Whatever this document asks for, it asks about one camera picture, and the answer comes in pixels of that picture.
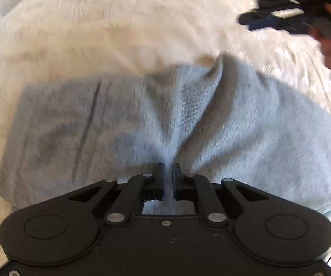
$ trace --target white blanket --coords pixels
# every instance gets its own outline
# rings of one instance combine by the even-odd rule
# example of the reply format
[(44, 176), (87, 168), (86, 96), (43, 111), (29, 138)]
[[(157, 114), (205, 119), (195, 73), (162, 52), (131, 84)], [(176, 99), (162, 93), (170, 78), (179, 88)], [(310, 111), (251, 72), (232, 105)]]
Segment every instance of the white blanket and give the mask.
[[(23, 0), (0, 22), (0, 159), (26, 84), (99, 71), (142, 75), (229, 52), (331, 113), (330, 71), (317, 43), (236, 23), (253, 0)], [(10, 206), (0, 197), (0, 222)], [(0, 265), (5, 261), (0, 248)]]

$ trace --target gray cloth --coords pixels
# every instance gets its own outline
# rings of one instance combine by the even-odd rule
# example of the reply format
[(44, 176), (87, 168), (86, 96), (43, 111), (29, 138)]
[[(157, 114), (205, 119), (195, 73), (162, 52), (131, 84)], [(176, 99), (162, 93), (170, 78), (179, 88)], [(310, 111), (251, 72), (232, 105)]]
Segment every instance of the gray cloth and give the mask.
[[(144, 77), (102, 73), (29, 86), (0, 170), (0, 195), (22, 208), (105, 178), (124, 182), (178, 161), (331, 211), (331, 115), (294, 89), (220, 55)], [(147, 213), (185, 213), (171, 202)]]

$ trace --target screw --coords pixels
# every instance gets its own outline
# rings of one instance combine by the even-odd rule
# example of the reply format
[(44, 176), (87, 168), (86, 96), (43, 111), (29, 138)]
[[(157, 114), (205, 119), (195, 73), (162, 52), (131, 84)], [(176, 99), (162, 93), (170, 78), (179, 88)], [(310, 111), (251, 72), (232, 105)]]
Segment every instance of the screw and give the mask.
[(211, 213), (208, 215), (208, 219), (211, 222), (223, 222), (227, 217), (222, 213)]
[(111, 214), (107, 215), (106, 219), (112, 223), (119, 223), (119, 222), (124, 221), (125, 216), (121, 213), (111, 213)]
[(170, 221), (162, 221), (162, 225), (163, 226), (171, 226), (172, 225), (172, 222), (170, 222)]
[(20, 276), (20, 273), (15, 270), (12, 270), (9, 271), (8, 276)]

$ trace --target circular cap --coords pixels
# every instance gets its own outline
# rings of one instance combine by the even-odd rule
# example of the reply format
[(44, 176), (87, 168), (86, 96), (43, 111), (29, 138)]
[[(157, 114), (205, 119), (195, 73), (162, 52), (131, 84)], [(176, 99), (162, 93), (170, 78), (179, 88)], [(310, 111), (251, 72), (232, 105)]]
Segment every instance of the circular cap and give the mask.
[(331, 246), (328, 219), (279, 198), (246, 203), (233, 232), (249, 252), (277, 264), (311, 262)]
[(106, 219), (112, 223), (119, 223), (125, 219), (125, 216), (121, 213), (111, 213), (107, 215)]
[(266, 230), (279, 239), (298, 239), (308, 232), (305, 220), (294, 215), (276, 215), (265, 222)]
[(84, 202), (52, 199), (9, 215), (0, 225), (0, 245), (8, 257), (46, 266), (82, 253), (98, 231)]
[(208, 219), (211, 221), (211, 222), (223, 222), (227, 219), (227, 217), (222, 214), (222, 213), (211, 213), (208, 215)]
[(67, 221), (57, 215), (40, 215), (31, 218), (25, 224), (25, 232), (36, 239), (53, 239), (67, 229)]

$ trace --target bed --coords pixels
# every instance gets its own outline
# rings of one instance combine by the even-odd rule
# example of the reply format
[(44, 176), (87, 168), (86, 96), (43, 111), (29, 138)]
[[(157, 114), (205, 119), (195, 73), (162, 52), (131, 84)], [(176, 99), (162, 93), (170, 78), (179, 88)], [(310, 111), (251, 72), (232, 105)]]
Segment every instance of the bed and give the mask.
[[(232, 54), (331, 113), (331, 72), (308, 36), (249, 32), (254, 0), (22, 0), (0, 21), (0, 160), (23, 88), (100, 71), (143, 75)], [(0, 197), (0, 223), (10, 205)], [(0, 265), (6, 261), (0, 247)]]

